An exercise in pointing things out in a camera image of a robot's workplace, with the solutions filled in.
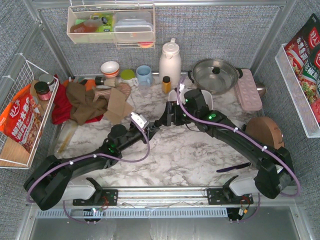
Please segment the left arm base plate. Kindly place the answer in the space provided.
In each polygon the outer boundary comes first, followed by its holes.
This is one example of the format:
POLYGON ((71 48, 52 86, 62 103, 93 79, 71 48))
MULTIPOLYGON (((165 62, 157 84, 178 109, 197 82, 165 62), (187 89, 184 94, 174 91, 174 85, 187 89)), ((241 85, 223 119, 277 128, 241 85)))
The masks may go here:
POLYGON ((89 199, 74 199, 73 206, 116 206, 118 202, 117 189, 103 189, 94 193, 89 199))

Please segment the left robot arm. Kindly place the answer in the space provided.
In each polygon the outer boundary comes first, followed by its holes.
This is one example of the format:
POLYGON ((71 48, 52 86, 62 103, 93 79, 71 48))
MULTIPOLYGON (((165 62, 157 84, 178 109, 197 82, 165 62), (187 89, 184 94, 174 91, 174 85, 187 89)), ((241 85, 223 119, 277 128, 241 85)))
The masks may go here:
POLYGON ((49 210, 62 200, 71 180, 96 170, 108 169, 120 161, 124 162, 122 151, 138 141, 147 144, 161 125, 156 120, 140 131, 134 122, 130 123, 130 128, 116 124, 110 129, 102 145, 91 153, 72 158, 47 156, 24 183, 27 201, 36 203, 43 211, 49 210))

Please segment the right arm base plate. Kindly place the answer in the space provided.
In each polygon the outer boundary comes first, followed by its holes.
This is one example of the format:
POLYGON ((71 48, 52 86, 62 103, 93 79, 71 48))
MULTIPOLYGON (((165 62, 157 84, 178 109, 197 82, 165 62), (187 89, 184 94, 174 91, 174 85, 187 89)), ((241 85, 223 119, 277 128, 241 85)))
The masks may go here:
POLYGON ((228 188, 206 188, 204 192, 209 205, 251 205, 254 203, 252 195, 237 196, 228 188))

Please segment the brown cloth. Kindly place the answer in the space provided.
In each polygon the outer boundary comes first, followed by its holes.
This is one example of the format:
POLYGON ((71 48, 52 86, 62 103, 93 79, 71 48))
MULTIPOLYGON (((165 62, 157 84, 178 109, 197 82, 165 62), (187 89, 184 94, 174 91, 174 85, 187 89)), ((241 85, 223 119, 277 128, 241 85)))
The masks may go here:
POLYGON ((72 105, 70 118, 80 126, 88 120, 102 116, 108 109, 108 101, 104 97, 94 101, 95 92, 86 91, 84 85, 76 82, 67 85, 66 96, 72 105))

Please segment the brown cardboard piece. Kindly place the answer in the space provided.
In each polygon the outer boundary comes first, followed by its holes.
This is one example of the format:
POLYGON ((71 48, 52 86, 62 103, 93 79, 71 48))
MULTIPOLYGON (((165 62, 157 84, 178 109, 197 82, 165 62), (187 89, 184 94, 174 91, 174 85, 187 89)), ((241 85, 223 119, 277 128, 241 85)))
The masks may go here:
POLYGON ((116 88, 112 88, 108 100, 107 111, 103 114, 103 118, 110 121, 113 125, 120 124, 133 109, 133 106, 127 102, 126 95, 116 88))

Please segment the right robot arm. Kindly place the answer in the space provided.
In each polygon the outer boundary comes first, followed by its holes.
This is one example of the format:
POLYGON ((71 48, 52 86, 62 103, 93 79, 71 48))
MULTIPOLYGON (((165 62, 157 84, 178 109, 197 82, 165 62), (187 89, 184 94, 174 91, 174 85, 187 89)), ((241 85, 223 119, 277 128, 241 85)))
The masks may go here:
POLYGON ((184 93, 185 103, 168 101, 157 126, 181 126, 194 123, 200 132, 216 138, 239 152, 256 173, 234 176, 224 184, 225 196, 260 193, 275 199, 293 180, 291 155, 287 149, 265 146, 238 129, 223 113, 209 108, 200 89, 184 93))

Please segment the white plastic storage basket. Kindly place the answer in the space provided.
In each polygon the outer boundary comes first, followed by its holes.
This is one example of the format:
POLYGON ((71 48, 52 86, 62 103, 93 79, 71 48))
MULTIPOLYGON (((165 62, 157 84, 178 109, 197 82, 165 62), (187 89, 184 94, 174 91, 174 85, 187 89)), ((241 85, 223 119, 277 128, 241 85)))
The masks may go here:
MULTIPOLYGON (((213 96, 206 90, 201 90, 202 95, 204 97, 205 103, 208 105, 210 110, 213 110, 213 96)), ((171 90, 168 94, 168 101, 169 102, 176 102, 177 101, 177 93, 175 90, 171 90)))

